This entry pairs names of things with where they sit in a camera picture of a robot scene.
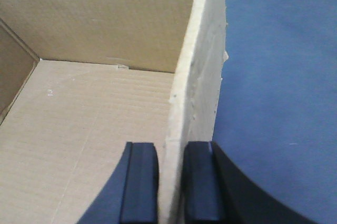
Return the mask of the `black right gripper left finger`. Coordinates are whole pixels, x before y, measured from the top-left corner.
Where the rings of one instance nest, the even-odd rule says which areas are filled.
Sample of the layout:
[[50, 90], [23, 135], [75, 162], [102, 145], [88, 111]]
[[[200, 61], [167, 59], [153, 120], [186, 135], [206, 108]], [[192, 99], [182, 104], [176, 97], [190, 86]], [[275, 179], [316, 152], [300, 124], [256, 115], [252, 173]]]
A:
[[158, 223], [153, 143], [127, 142], [114, 172], [78, 223]]

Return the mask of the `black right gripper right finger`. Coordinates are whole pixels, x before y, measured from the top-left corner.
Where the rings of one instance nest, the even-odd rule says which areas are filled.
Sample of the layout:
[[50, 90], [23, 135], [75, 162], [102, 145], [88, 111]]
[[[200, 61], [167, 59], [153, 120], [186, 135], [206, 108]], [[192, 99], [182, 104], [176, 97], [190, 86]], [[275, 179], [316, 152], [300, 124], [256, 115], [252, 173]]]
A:
[[182, 192], [185, 223], [311, 223], [253, 183], [216, 142], [188, 142]]

